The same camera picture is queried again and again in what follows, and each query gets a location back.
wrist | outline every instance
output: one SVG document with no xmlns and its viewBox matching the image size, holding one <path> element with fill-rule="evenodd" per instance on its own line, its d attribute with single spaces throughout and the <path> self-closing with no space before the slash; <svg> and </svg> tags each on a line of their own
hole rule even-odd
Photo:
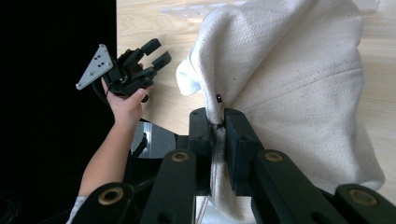
<svg viewBox="0 0 396 224">
<path fill-rule="evenodd" d="M 120 133 L 134 134 L 137 123 L 125 123 L 115 121 L 113 124 L 113 129 Z"/>
</svg>

gold bolt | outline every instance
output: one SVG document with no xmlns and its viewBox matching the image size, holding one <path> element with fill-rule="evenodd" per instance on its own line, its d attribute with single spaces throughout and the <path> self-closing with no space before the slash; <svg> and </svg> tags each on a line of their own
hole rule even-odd
<svg viewBox="0 0 396 224">
<path fill-rule="evenodd" d="M 177 152 L 172 155 L 172 160 L 174 161 L 186 161 L 189 159 L 189 155 L 187 155 L 185 152 Z"/>
<path fill-rule="evenodd" d="M 98 198 L 98 201 L 102 205 L 111 205 L 118 202 L 123 196 L 122 188 L 111 188 L 103 191 Z"/>
<path fill-rule="evenodd" d="M 365 206 L 376 206 L 378 204 L 378 201 L 373 195 L 361 189 L 350 189 L 348 193 L 349 197 L 351 197 L 355 203 Z"/>
<path fill-rule="evenodd" d="M 282 161 L 283 157 L 276 152 L 267 152 L 264 155 L 268 161 Z"/>
</svg>

white sleeve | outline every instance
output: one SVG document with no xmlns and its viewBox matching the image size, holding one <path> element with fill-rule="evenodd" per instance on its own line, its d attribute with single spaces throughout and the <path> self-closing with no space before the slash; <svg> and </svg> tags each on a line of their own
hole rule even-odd
<svg viewBox="0 0 396 224">
<path fill-rule="evenodd" d="M 70 218 L 67 220 L 66 224 L 71 224 L 73 222 L 73 218 L 75 217 L 78 209 L 87 201 L 88 197 L 87 196 L 78 196 L 76 198 L 75 205 L 70 213 Z"/>
</svg>

white garment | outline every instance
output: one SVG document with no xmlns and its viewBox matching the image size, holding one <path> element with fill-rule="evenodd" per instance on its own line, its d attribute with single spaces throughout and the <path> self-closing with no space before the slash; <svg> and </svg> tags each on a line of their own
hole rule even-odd
<svg viewBox="0 0 396 224">
<path fill-rule="evenodd" d="M 76 216 L 79 208 L 87 201 L 88 196 L 77 196 L 75 204 L 73 206 L 72 211 L 70 212 L 70 217 L 67 220 L 66 224 L 72 224 L 74 217 Z"/>
<path fill-rule="evenodd" d="M 364 85 L 361 28 L 350 0 L 221 7 L 203 20 L 177 84 L 185 95 L 203 91 L 212 124 L 223 122 L 225 107 L 243 112 L 263 146 L 286 153 L 317 187 L 379 189 L 384 174 L 356 116 Z M 224 148 L 217 150 L 211 201 L 224 215 L 251 222 L 249 199 L 233 196 Z"/>
</svg>

metal screw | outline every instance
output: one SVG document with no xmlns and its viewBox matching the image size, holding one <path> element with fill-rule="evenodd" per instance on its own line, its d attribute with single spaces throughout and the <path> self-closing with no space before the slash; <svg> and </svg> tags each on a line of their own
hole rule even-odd
<svg viewBox="0 0 396 224">
<path fill-rule="evenodd" d="M 184 152 L 177 152 L 172 155 L 172 160 L 174 161 L 186 161 L 189 159 L 189 155 Z"/>
<path fill-rule="evenodd" d="M 376 206 L 378 204 L 378 201 L 373 195 L 361 189 L 350 189 L 348 193 L 349 197 L 351 197 L 355 203 L 365 206 Z"/>
<path fill-rule="evenodd" d="M 267 152 L 264 157 L 268 161 L 283 161 L 283 157 L 276 152 Z"/>
</svg>

